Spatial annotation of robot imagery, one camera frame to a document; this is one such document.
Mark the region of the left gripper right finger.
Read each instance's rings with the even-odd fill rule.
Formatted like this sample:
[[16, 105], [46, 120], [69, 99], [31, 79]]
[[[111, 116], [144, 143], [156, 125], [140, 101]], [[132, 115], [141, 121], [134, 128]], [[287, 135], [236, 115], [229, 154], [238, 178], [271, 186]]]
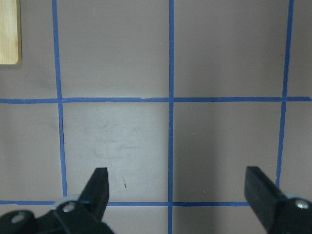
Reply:
[[246, 167], [244, 196], [266, 233], [312, 232], [312, 202], [284, 194], [259, 167]]

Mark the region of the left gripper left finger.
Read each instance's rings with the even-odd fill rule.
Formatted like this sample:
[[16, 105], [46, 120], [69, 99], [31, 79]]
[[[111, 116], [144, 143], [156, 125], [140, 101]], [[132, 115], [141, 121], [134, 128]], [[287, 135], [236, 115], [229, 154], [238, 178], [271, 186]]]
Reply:
[[54, 204], [35, 217], [30, 210], [15, 210], [0, 217], [2, 234], [112, 234], [102, 221], [109, 200], [107, 168], [96, 168], [78, 198]]

